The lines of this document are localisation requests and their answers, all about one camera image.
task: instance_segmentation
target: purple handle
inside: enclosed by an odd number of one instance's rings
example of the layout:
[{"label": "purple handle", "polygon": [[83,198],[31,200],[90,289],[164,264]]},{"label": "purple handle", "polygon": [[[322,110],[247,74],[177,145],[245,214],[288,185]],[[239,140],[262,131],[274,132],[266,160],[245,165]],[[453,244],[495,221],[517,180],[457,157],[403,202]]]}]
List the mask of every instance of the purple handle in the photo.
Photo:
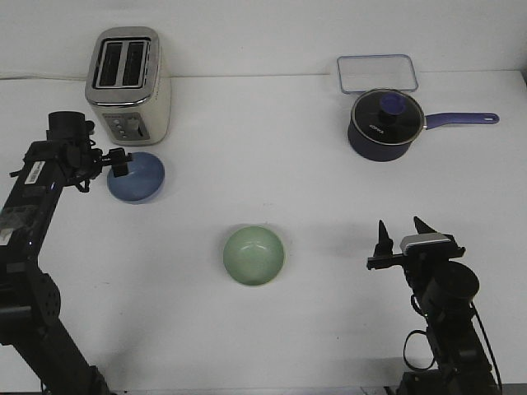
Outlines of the purple handle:
[{"label": "purple handle", "polygon": [[494,113],[440,113],[430,114],[427,118],[427,129],[437,128],[448,123],[486,123],[494,124],[500,121]]}]

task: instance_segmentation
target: table surface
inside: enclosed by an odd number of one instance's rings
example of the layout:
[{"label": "table surface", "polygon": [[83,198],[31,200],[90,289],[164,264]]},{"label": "table surface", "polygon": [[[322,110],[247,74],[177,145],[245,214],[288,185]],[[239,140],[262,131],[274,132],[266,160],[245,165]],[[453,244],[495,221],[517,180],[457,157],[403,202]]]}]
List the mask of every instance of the table surface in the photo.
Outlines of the table surface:
[{"label": "table surface", "polygon": [[[335,76],[175,78],[167,137],[131,148],[161,158],[151,202],[110,195],[105,172],[67,188],[40,254],[61,319],[114,389],[299,388],[397,383],[403,340],[424,321],[398,268],[369,272],[377,221],[396,245],[413,216],[453,234],[480,280],[475,298],[504,382],[527,381],[523,330],[527,90],[519,72],[419,75],[425,113],[495,112],[496,125],[426,131],[400,159],[376,163],[347,142],[354,97]],[[95,115],[82,81],[0,81],[0,196],[47,114]],[[94,139],[112,147],[101,127]],[[234,282],[222,246],[266,225],[285,245],[278,277]],[[0,349],[3,391],[38,380]],[[425,341],[408,348],[426,361]]]}]

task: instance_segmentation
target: toaster control panel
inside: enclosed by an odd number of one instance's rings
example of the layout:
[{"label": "toaster control panel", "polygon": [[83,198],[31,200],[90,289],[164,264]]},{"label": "toaster control panel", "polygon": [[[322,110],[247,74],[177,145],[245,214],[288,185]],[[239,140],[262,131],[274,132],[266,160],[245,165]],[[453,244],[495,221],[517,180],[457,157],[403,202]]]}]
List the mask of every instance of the toaster control panel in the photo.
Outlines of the toaster control panel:
[{"label": "toaster control panel", "polygon": [[103,116],[116,140],[135,142],[150,139],[140,113],[103,114]]}]

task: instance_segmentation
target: silver toaster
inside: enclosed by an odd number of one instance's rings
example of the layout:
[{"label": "silver toaster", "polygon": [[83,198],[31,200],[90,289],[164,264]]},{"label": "silver toaster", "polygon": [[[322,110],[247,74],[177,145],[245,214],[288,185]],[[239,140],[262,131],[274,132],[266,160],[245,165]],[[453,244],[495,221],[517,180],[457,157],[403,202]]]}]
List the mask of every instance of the silver toaster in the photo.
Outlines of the silver toaster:
[{"label": "silver toaster", "polygon": [[168,130],[171,85],[157,33],[141,26],[104,31],[91,57],[85,93],[113,143],[159,142]]}]

